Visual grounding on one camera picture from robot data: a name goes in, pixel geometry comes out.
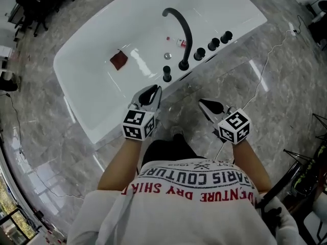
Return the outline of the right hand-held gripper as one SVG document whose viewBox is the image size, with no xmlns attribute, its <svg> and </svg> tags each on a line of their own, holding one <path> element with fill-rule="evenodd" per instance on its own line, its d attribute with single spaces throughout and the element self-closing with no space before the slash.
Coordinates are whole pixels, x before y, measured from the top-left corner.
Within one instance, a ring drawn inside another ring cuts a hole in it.
<svg viewBox="0 0 327 245">
<path fill-rule="evenodd" d="M 250 133 L 251 120 L 248 115 L 239 108 L 235 112 L 224 116 L 220 121 L 220 114 L 224 113 L 224 106 L 216 100 L 199 100 L 201 111 L 207 120 L 214 124 L 214 134 L 222 142 L 238 144 Z"/>
</svg>

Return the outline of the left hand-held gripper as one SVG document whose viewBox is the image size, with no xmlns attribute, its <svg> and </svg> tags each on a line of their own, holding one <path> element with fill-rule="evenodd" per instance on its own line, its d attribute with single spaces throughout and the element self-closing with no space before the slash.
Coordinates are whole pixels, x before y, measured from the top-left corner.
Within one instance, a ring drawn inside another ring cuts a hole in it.
<svg viewBox="0 0 327 245">
<path fill-rule="evenodd" d="M 146 140 L 156 127 L 156 116 L 160 106 L 162 88 L 147 86 L 138 91 L 128 105 L 122 119 L 125 138 Z"/>
</svg>

